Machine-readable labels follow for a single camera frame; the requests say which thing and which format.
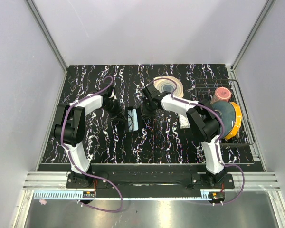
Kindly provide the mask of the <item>black rectangular glasses case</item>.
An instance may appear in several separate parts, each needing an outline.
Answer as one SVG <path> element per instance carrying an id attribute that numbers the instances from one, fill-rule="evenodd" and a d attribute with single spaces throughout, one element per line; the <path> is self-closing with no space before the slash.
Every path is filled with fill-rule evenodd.
<path id="1" fill-rule="evenodd" d="M 141 128 L 141 110 L 132 106 L 125 108 L 127 118 L 127 132 L 137 132 Z"/>

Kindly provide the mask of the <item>white geometric glasses case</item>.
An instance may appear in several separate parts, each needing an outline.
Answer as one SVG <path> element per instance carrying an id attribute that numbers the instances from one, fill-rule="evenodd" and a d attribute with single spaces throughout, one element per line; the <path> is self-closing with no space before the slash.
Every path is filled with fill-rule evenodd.
<path id="1" fill-rule="evenodd" d="M 178 118 L 179 118 L 179 125 L 180 125 L 181 129 L 189 129 L 190 128 L 190 124 L 189 124 L 188 118 L 186 116 L 178 114 Z"/>

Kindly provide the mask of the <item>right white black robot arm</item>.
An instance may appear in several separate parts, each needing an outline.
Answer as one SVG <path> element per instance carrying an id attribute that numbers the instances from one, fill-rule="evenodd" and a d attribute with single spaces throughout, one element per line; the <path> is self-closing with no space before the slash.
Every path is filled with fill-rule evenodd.
<path id="1" fill-rule="evenodd" d="M 154 85 L 146 86 L 142 92 L 143 108 L 147 112 L 153 113 L 161 109 L 187 117 L 193 140 L 201 144 L 205 154 L 206 183 L 211 188 L 219 187 L 226 176 L 219 146 L 224 125 L 210 103 L 186 100 L 166 91 L 161 93 Z"/>

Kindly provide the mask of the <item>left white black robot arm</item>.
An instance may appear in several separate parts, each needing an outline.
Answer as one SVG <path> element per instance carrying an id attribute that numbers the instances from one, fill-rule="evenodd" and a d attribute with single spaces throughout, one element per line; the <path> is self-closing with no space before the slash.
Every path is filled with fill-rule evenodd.
<path id="1" fill-rule="evenodd" d="M 99 92 L 88 94 L 81 100 L 59 104 L 51 129 L 51 136 L 59 141 L 71 162 L 71 170 L 78 173 L 76 182 L 82 188 L 88 188 L 93 183 L 93 176 L 87 173 L 90 162 L 83 147 L 85 117 L 98 109 L 107 111 L 113 122 L 126 122 L 115 88 L 110 85 Z"/>

